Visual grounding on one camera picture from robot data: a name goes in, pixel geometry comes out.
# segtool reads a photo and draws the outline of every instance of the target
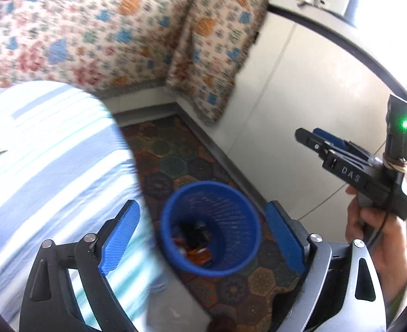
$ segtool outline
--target bed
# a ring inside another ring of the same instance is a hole
[[[147,298],[162,276],[132,152],[104,105],[67,84],[34,81],[0,89],[13,132],[0,153],[0,313],[17,330],[20,305],[41,242],[75,242],[136,200],[141,218],[107,279],[135,327],[145,331]],[[85,322],[98,328],[71,272]]]

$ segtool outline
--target white cabinet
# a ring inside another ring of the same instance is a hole
[[[162,86],[134,91],[102,100],[112,114],[173,103],[174,101],[174,97],[167,94]]]
[[[375,153],[382,158],[385,145]],[[330,196],[320,206],[299,219],[308,233],[319,233],[328,241],[345,242],[345,229],[348,220],[348,204],[353,196],[345,193],[347,185]]]
[[[388,97],[360,61],[298,25],[228,157],[266,200],[277,199],[299,219],[343,182],[295,141],[295,130],[320,127],[376,152],[385,140]]]
[[[205,126],[193,106],[183,98],[177,102],[193,120],[228,154],[240,130],[281,57],[294,22],[275,14],[267,14],[256,44],[251,48],[245,66],[236,76],[236,87],[225,113],[214,126]]]

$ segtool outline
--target green object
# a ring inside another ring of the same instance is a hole
[[[402,121],[402,128],[407,129],[407,120]]]
[[[386,312],[386,323],[389,326],[394,319],[397,311],[400,308],[400,304],[402,303],[403,296],[405,295],[406,285],[402,288],[399,294],[390,302],[388,305],[385,305],[385,312]]]

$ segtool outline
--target human hand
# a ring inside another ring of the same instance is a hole
[[[346,193],[357,195],[357,191],[351,186],[346,188]],[[351,242],[356,238],[363,239],[359,219],[374,228],[380,228],[384,217],[385,212],[378,208],[360,209],[355,196],[348,206],[346,240]],[[406,223],[400,217],[390,214],[382,233],[382,239],[371,253],[371,257],[380,277],[385,304],[389,304],[407,283]]]

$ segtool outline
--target gray trim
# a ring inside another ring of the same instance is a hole
[[[177,87],[173,88],[170,86],[166,86],[165,91],[166,91],[166,93],[168,93],[170,95],[180,96],[183,99],[185,99],[187,101],[187,103],[189,103],[193,107],[195,114],[197,115],[199,120],[201,120],[205,126],[214,126],[217,123],[217,121],[214,121],[205,115],[205,113],[196,104],[196,101],[194,100],[194,98],[190,94],[186,93],[185,90],[183,90],[181,88],[177,88]]]
[[[149,90],[165,85],[165,78],[152,79],[149,81],[137,82],[131,85],[108,87],[104,90],[95,90],[92,94],[100,99],[112,98],[126,95],[141,90]]]
[[[149,106],[138,108],[136,110],[119,112],[113,115],[120,127],[134,125],[159,118],[168,117],[176,114],[176,103],[166,103],[164,105]]]
[[[249,198],[257,210],[265,215],[265,198],[260,195],[259,191],[253,186],[245,175],[236,167],[236,165],[226,156],[222,149],[207,135],[207,133],[200,127],[179,104],[175,104],[175,111],[177,115],[185,122],[189,129],[196,135],[196,137],[205,145],[211,152],[216,161],[227,171],[233,181],[239,186],[242,192]]]

